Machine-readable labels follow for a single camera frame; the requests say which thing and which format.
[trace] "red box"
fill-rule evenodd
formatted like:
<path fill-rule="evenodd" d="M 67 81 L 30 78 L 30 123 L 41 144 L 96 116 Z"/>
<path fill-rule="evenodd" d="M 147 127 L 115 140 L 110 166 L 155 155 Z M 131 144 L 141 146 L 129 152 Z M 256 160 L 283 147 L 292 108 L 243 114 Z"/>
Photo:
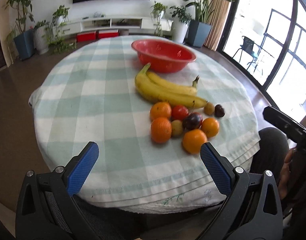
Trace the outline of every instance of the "red box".
<path fill-rule="evenodd" d="M 77 34 L 77 42 L 96 40 L 96 31 Z"/>
<path fill-rule="evenodd" d="M 118 36 L 118 30 L 105 30 L 105 31 L 99 31 L 97 38 L 103 39 L 103 38 L 112 38 Z"/>

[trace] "brown floor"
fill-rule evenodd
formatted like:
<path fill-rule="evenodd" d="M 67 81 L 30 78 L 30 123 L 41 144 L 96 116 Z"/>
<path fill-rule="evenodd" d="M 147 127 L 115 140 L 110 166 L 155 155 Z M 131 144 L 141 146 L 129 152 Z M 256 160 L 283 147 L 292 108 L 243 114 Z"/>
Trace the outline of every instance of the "brown floor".
<path fill-rule="evenodd" d="M 269 126 L 261 115 L 268 103 L 248 78 L 219 53 L 206 48 L 199 50 L 219 62 L 244 85 L 256 111 L 259 129 Z M 13 211 L 26 172 L 48 172 L 37 147 L 28 99 L 51 69 L 69 53 L 71 51 L 60 55 L 34 55 L 0 71 L 0 202 Z"/>

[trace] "blue gripper pad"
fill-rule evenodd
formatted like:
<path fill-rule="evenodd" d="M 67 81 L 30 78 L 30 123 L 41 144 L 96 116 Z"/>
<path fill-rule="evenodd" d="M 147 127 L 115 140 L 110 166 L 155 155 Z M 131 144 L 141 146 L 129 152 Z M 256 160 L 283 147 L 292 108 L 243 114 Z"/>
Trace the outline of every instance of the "blue gripper pad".
<path fill-rule="evenodd" d="M 220 193 L 229 196 L 232 191 L 230 176 L 207 144 L 202 145 L 200 156 Z"/>
<path fill-rule="evenodd" d="M 67 192 L 69 196 L 73 196 L 80 192 L 87 176 L 91 172 L 99 155 L 98 145 L 92 143 L 91 146 L 86 150 L 83 157 L 75 165 L 71 174 L 67 178 Z"/>

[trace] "chair backrest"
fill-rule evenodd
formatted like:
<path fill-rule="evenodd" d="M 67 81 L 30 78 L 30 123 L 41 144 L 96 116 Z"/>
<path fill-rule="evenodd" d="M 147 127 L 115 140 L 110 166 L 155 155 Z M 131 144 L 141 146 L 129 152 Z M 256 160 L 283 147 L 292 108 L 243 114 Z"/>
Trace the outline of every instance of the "chair backrest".
<path fill-rule="evenodd" d="M 242 36 L 242 38 L 243 38 L 242 50 L 244 50 L 247 54 L 252 56 L 254 41 L 252 41 L 250 38 L 246 36 Z"/>

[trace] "silver bolt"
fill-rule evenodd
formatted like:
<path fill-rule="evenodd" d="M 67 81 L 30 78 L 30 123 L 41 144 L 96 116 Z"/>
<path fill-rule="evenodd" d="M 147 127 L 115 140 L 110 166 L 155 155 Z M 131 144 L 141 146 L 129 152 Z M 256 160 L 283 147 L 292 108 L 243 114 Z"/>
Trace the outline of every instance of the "silver bolt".
<path fill-rule="evenodd" d="M 30 176 L 32 176 L 34 174 L 34 171 L 28 171 L 27 173 L 26 173 L 26 176 L 27 177 L 30 177 Z"/>
<path fill-rule="evenodd" d="M 271 177 L 273 175 L 272 171 L 266 170 L 265 174 L 269 177 Z"/>
<path fill-rule="evenodd" d="M 57 173 L 62 173 L 63 170 L 64 170 L 63 166 L 58 166 L 58 167 L 55 168 L 55 172 L 57 172 Z"/>
<path fill-rule="evenodd" d="M 235 168 L 235 171 L 237 172 L 237 173 L 243 173 L 243 168 L 241 168 L 241 167 L 236 167 Z"/>

